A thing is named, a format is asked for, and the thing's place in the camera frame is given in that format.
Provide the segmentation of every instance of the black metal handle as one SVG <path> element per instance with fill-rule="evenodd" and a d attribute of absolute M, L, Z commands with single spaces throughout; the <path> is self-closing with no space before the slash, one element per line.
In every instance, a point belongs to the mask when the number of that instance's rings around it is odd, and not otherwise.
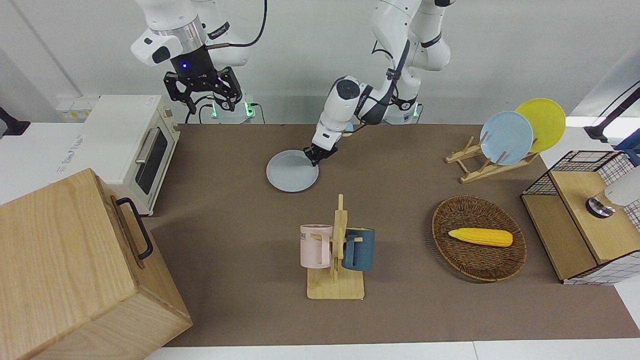
<path fill-rule="evenodd" d="M 142 231 L 142 236 L 145 237 L 145 242 L 147 243 L 147 249 L 144 250 L 142 254 L 138 255 L 138 259 L 144 260 L 148 258 L 149 255 L 151 255 L 151 253 L 154 251 L 154 244 L 151 242 L 151 238 L 149 238 L 149 233 L 147 232 L 147 229 L 145 229 L 145 224 L 142 224 L 142 218 L 140 217 L 140 214 L 138 213 L 138 210 L 136 209 L 136 205 L 133 203 L 133 200 L 131 200 L 128 197 L 123 197 L 122 199 L 116 200 L 117 206 L 124 205 L 124 204 L 129 204 L 131 206 L 131 209 L 133 210 L 133 215 L 136 217 L 138 226 L 140 226 L 140 230 Z"/>

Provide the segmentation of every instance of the plate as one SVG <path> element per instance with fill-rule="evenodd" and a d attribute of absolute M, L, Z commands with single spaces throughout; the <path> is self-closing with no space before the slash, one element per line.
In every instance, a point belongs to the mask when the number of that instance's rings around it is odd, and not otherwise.
<path fill-rule="evenodd" d="M 311 165 L 304 151 L 285 150 L 267 164 L 267 179 L 277 189 L 295 193 L 313 185 L 320 169 Z"/>
<path fill-rule="evenodd" d="M 484 123 L 480 138 L 486 136 L 480 148 L 487 159 L 498 161 L 503 152 L 507 152 L 499 165 L 512 165 L 522 160 L 533 143 L 533 130 L 529 121 L 515 111 L 503 111 L 492 116 Z"/>
<path fill-rule="evenodd" d="M 564 134 L 566 115 L 562 107 L 549 99 L 532 99 L 518 106 L 516 112 L 527 118 L 536 142 L 531 152 L 550 149 Z"/>

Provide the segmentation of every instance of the wooden mug holder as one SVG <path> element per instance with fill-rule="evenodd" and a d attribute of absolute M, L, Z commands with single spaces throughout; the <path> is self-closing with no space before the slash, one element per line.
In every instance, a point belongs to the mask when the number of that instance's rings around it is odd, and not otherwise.
<path fill-rule="evenodd" d="M 338 210 L 333 218 L 332 262 L 324 269 L 307 269 L 307 297 L 313 300 L 362 300 L 364 299 L 364 277 L 361 271 L 342 267 L 343 245 L 347 231 L 347 211 L 344 198 L 338 194 Z"/>
<path fill-rule="evenodd" d="M 460 165 L 460 167 L 462 168 L 462 171 L 465 172 L 465 175 L 460 178 L 461 183 L 463 184 L 470 183 L 472 181 L 484 179 L 486 177 L 490 177 L 490 176 L 501 174 L 503 172 L 507 172 L 516 168 L 527 166 L 533 161 L 533 159 L 538 157 L 537 152 L 530 152 L 529 154 L 527 154 L 527 156 L 525 156 L 522 160 L 518 161 L 515 164 L 499 165 L 500 161 L 502 161 L 502 159 L 504 159 L 504 157 L 507 156 L 507 152 L 505 151 L 500 155 L 497 161 L 494 162 L 492 161 L 492 159 L 487 159 L 483 163 L 482 167 L 480 167 L 478 170 L 470 171 L 465 166 L 465 164 L 462 163 L 462 160 L 475 158 L 476 156 L 483 155 L 481 145 L 484 142 L 484 139 L 486 139 L 486 136 L 488 134 L 489 134 L 488 131 L 485 132 L 483 137 L 480 139 L 480 141 L 475 145 L 471 145 L 471 143 L 474 141 L 474 137 L 471 136 L 471 138 L 469 138 L 469 141 L 467 142 L 464 149 L 458 152 L 452 151 L 451 155 L 447 156 L 444 159 L 447 164 L 458 163 L 458 165 Z"/>

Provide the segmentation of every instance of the pink mug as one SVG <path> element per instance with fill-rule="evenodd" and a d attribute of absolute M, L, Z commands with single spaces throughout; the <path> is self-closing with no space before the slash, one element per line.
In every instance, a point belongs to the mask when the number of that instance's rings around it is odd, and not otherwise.
<path fill-rule="evenodd" d="M 313 235 L 320 235 L 322 240 Z M 310 269 L 322 269 L 331 266 L 331 225 L 300 226 L 300 265 Z"/>

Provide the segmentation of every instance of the yellow plate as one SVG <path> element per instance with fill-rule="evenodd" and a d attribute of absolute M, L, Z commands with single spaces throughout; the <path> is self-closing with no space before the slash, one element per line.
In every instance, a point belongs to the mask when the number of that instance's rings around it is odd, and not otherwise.
<path fill-rule="evenodd" d="M 533 129 L 534 143 L 530 152 L 541 152 L 551 148 L 564 134 L 564 111 L 553 100 L 529 100 L 518 106 L 516 112 L 527 118 Z"/>

